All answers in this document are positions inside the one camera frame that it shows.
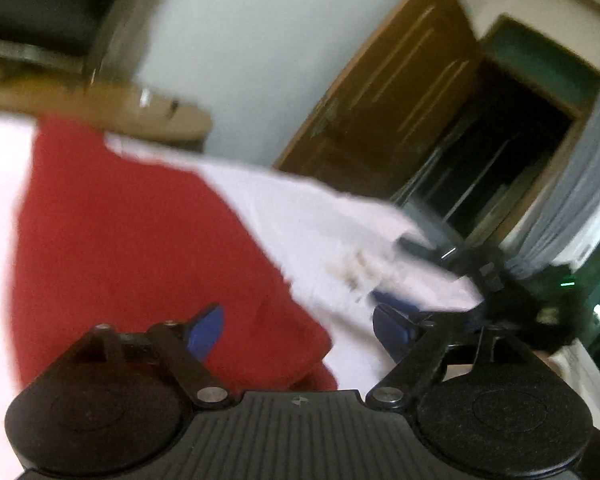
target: red towel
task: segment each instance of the red towel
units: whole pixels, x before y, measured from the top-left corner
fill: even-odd
[[[233,391],[334,389],[325,330],[197,175],[111,153],[71,120],[38,127],[18,218],[11,327],[28,384],[90,327],[144,332],[210,303],[224,331],[205,365]]]

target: wooden shelf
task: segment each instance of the wooden shelf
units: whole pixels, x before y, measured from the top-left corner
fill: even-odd
[[[600,90],[600,72],[539,32],[502,15],[482,42],[486,57],[573,118]]]
[[[59,114],[108,132],[163,142],[203,140],[212,128],[209,113],[196,105],[143,93],[132,84],[85,86],[51,72],[26,73],[0,84],[0,110],[35,117]]]

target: white wall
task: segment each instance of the white wall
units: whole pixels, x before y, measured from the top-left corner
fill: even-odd
[[[138,79],[211,111],[207,153],[268,165],[398,1],[166,0]]]

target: wooden door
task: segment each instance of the wooden door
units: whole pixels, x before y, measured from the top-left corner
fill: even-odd
[[[415,173],[467,99],[479,57],[457,0],[402,0],[275,166],[387,197]]]

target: metal screw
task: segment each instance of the metal screw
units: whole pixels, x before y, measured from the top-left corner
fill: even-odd
[[[376,388],[373,392],[375,400],[389,406],[395,406],[403,397],[404,393],[401,390],[391,386],[382,386],[381,388]]]
[[[229,392],[224,388],[218,386],[207,386],[198,390],[196,397],[202,402],[209,402],[213,404],[215,402],[221,402],[229,396]]]

